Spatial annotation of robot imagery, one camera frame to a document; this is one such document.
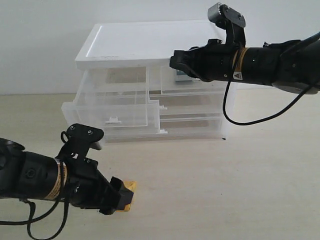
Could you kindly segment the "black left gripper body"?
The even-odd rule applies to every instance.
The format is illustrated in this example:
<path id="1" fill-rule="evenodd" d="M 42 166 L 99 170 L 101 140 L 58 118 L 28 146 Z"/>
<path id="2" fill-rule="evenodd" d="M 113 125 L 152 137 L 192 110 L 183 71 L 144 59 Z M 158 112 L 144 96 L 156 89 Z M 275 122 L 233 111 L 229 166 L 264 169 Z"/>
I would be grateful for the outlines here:
<path id="1" fill-rule="evenodd" d="M 114 212 L 118 209 L 118 179 L 107 180 L 98 170 L 98 162 L 55 158 L 57 178 L 53 199 L 67 201 L 80 209 Z"/>

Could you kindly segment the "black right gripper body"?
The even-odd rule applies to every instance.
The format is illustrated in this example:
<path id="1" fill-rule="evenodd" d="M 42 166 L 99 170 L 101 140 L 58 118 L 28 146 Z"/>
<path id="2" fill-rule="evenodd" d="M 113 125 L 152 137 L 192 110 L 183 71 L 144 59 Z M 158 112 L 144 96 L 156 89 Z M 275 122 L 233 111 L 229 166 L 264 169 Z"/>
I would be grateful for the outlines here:
<path id="1" fill-rule="evenodd" d="M 206 45 L 186 51 L 187 74 L 204 82 L 227 81 L 242 48 L 241 43 L 222 43 L 218 38 L 211 38 Z"/>

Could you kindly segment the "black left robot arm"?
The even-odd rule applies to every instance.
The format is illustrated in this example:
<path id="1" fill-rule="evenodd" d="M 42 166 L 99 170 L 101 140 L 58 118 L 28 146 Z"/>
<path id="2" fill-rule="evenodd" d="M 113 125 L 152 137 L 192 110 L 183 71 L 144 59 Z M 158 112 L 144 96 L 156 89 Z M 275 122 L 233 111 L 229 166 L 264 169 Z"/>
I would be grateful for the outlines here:
<path id="1" fill-rule="evenodd" d="M 14 141 L 0 140 L 0 196 L 43 201 L 66 200 L 80 209 L 104 215 L 124 211 L 134 192 L 116 177 L 107 180 L 98 162 L 87 158 L 89 147 L 65 143 L 57 157 L 25 150 Z"/>

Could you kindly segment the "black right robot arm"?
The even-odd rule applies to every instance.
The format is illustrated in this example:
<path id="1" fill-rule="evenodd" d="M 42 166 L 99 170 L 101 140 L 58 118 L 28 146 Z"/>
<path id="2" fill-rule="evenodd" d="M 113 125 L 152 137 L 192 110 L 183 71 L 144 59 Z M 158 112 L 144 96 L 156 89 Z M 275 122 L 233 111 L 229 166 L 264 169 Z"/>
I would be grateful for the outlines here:
<path id="1" fill-rule="evenodd" d="M 229 23 L 226 41 L 209 39 L 201 47 L 175 50 L 169 66 L 187 76 L 209 83 L 212 81 L 270 86 L 286 92 L 320 90 L 320 35 L 304 40 L 265 43 L 262 47 L 246 47 L 244 28 Z"/>

